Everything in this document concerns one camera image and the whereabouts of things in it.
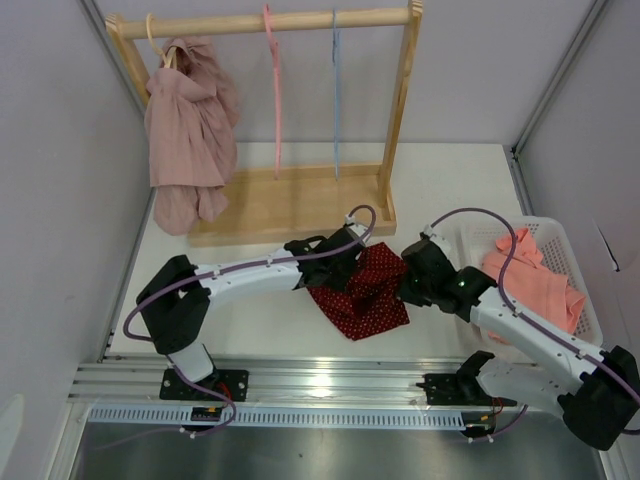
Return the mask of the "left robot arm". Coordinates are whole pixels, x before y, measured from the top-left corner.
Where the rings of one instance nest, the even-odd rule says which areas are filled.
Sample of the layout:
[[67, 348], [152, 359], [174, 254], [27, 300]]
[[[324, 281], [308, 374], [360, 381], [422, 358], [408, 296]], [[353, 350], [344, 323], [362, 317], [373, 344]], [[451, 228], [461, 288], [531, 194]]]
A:
[[197, 400], [216, 390], [215, 366], [198, 336], [208, 311], [248, 296], [323, 286], [364, 249], [371, 231], [346, 224], [333, 235], [286, 243], [244, 263], [197, 266], [185, 255], [171, 258], [136, 299], [144, 338], [182, 375], [182, 388]]

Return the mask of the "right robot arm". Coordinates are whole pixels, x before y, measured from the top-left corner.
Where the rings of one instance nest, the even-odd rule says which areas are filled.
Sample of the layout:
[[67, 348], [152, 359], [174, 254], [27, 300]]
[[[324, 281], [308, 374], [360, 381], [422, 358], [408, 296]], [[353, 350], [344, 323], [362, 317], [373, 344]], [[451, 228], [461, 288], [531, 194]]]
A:
[[456, 371], [445, 390], [426, 376], [421, 383], [437, 404], [478, 404], [500, 398], [560, 418], [586, 445], [609, 450], [639, 411], [636, 359], [616, 346], [607, 351], [555, 327], [513, 301], [488, 275], [473, 266], [456, 269], [438, 241], [422, 237], [401, 254], [407, 267], [398, 296], [415, 306], [442, 312], [490, 330], [533, 364], [507, 363], [478, 350]]

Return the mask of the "red polka dot cloth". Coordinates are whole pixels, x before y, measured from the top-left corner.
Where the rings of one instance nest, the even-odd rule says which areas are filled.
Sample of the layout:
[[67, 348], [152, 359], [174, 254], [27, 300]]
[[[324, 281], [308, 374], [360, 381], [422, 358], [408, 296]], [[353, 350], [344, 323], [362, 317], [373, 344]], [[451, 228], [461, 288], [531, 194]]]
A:
[[349, 340], [359, 341], [410, 323], [405, 304], [396, 296], [407, 267], [385, 243], [360, 254], [344, 291], [313, 287], [311, 298]]

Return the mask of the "pink pleated skirt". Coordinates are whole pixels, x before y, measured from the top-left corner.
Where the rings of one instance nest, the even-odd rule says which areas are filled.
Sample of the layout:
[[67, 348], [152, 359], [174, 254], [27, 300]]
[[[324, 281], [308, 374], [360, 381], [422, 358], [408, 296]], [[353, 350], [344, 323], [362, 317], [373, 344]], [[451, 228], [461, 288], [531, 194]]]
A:
[[182, 236], [229, 205], [223, 188], [237, 167], [239, 100], [209, 38], [171, 38], [163, 50], [177, 65], [159, 67], [146, 84], [153, 216], [164, 232]]

